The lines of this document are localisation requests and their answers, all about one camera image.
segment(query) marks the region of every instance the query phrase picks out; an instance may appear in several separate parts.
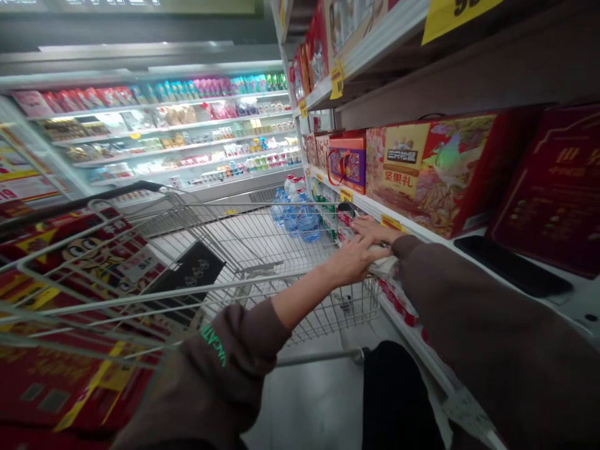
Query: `price tag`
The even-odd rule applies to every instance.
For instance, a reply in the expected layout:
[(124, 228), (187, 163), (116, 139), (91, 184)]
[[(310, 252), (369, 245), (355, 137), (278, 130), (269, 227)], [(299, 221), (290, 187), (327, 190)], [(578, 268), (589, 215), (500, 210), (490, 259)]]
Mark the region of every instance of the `price tag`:
[(284, 0), (281, 0), (281, 7), (279, 8), (279, 20), (281, 20), (281, 34), (286, 33), (286, 6), (283, 4)]
[(402, 224), (400, 222), (398, 222), (396, 219), (391, 218), (387, 214), (381, 215), (381, 224), (384, 227), (397, 229), (397, 230), (402, 231), (403, 233), (406, 233), (406, 230), (404, 229)]
[(339, 196), (342, 197), (342, 202), (345, 201), (348, 203), (352, 203), (352, 191), (340, 188)]
[(329, 100), (341, 98), (344, 95), (344, 73), (342, 72), (342, 63), (336, 59), (336, 67), (331, 69), (331, 95)]
[(502, 0), (431, 0), (421, 45), (466, 24), (501, 3)]
[(302, 118), (307, 118), (308, 108), (306, 107), (306, 100), (302, 100), (300, 103), (298, 103), (298, 107), (300, 108), (300, 115)]

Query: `brown sleeve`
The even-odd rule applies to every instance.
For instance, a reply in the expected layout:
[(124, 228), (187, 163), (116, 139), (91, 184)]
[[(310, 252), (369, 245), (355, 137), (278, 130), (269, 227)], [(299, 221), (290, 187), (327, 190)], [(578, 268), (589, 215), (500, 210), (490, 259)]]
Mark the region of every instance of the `brown sleeve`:
[(509, 448), (597, 448), (600, 357), (567, 321), (441, 244), (392, 250), (433, 346)]
[(174, 381), (138, 412), (112, 448), (139, 449), (174, 439), (234, 448), (258, 416), (264, 377), (289, 336), (271, 300), (249, 311), (228, 306), (183, 342)]

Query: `water bottle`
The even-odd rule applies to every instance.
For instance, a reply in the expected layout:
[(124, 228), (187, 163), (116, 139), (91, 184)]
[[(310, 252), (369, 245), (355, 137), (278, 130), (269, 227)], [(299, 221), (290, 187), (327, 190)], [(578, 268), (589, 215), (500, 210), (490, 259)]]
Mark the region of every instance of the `water bottle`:
[[(301, 195), (300, 202), (308, 202), (308, 198), (305, 194)], [(321, 238), (321, 231), (319, 230), (319, 216), (316, 214), (312, 205), (300, 205), (300, 211), (298, 212), (296, 222), (302, 235), (302, 240), (305, 243), (310, 244), (318, 241)]]
[(298, 231), (298, 224), (296, 222), (296, 206), (289, 204), (291, 200), (289, 197), (286, 197), (283, 209), (283, 221), (286, 226), (287, 233), (292, 238), (297, 238), (300, 236), (300, 232)]
[(283, 189), (279, 187), (277, 189), (277, 193), (275, 194), (275, 204), (271, 206), (271, 218), (273, 219), (273, 222), (275, 222), (276, 226), (285, 225), (283, 221), (283, 205), (281, 204), (284, 201), (284, 195)]

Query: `store aisle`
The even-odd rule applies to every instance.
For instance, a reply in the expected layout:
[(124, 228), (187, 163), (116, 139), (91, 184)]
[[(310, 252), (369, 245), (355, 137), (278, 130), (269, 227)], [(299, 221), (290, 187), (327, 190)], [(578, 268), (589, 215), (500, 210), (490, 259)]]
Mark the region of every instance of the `store aisle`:
[[(322, 353), (369, 346), (382, 340), (404, 345), (402, 337), (381, 312), (371, 324), (362, 324), (297, 346), (280, 356)], [(440, 389), (427, 376), (434, 413), (446, 447), (451, 441), (448, 420), (441, 412)], [(255, 426), (243, 436), (250, 450), (358, 450), (363, 432), (363, 369), (350, 359), (315, 362), (275, 369), (265, 380), (262, 409)]]

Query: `product label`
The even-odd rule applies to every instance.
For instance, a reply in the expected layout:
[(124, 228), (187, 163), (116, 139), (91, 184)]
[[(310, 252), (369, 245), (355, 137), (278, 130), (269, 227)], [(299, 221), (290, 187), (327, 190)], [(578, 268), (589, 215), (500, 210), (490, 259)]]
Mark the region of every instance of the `product label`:
[(502, 0), (431, 0), (422, 45), (498, 6)]

